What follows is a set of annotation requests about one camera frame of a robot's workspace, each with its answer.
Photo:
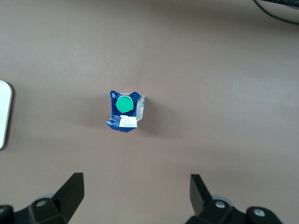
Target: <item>green bottle cap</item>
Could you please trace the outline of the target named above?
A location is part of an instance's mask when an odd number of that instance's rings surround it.
[[[116,101],[116,108],[122,113],[127,113],[134,108],[134,102],[129,96],[118,97]]]

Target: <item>metal screw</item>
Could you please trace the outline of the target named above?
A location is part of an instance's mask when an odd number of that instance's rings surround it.
[[[225,208],[225,204],[223,203],[223,202],[221,202],[221,201],[216,201],[216,206],[218,207],[218,208],[220,208],[220,209],[223,209],[223,208]]]
[[[254,212],[254,214],[256,214],[259,217],[265,217],[266,216],[266,214],[264,213],[264,211],[260,210],[260,209],[254,209],[253,212]]]
[[[46,203],[47,203],[47,201],[46,201],[46,200],[43,200],[43,201],[38,202],[38,203],[36,204],[36,206],[37,206],[37,207],[42,207],[42,206],[44,206]]]

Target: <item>black cable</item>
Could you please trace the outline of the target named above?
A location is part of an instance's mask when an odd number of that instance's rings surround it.
[[[269,11],[267,11],[260,3],[258,3],[257,0],[253,0],[254,3],[264,12],[266,13],[267,15],[271,16],[272,18],[274,19],[277,19],[277,20],[280,20],[282,22],[287,22],[287,23],[290,23],[290,24],[293,24],[293,25],[299,25],[299,22],[294,22],[294,21],[290,21],[290,20],[286,20],[286,19],[283,19],[283,18],[280,18],[278,16],[275,16],[273,15],[272,13],[270,13]]]

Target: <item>black plastic part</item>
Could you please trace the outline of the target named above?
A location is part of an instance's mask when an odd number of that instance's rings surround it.
[[[6,224],[12,220],[14,215],[14,209],[10,205],[0,206],[0,224]]]
[[[199,216],[206,205],[213,200],[205,183],[198,174],[191,174],[190,201],[196,216]]]
[[[191,175],[190,200],[196,216],[186,224],[282,224],[268,209],[251,207],[244,214],[225,201],[213,200],[199,175]],[[256,215],[255,209],[261,209],[264,216]]]
[[[224,207],[223,208],[217,207],[216,206],[217,202],[222,202],[224,204]],[[227,220],[231,211],[232,208],[225,201],[220,201],[220,200],[210,201],[210,203],[205,207],[205,209],[200,214],[199,219],[209,224],[222,224]]]
[[[257,216],[254,213],[254,210],[262,210],[264,212],[264,216]],[[279,218],[269,209],[261,208],[261,207],[250,207],[247,209],[247,217],[250,219],[251,224],[264,224],[264,223],[271,223],[271,224],[282,224]]]
[[[273,2],[273,3],[299,8],[299,2],[294,0],[262,0],[262,1],[268,1],[268,2]]]
[[[74,173],[52,198],[42,198],[18,212],[0,206],[0,224],[67,224],[84,197],[83,173]]]
[[[83,173],[74,173],[52,197],[58,211],[69,221],[84,197]]]

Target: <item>white object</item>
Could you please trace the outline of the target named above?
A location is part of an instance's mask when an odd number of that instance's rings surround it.
[[[137,103],[137,110],[136,110],[137,122],[143,118],[144,100],[145,100],[145,96],[141,95]]]
[[[137,127],[136,117],[121,115],[119,127]]]
[[[0,81],[0,148],[4,146],[12,90],[6,82]]]

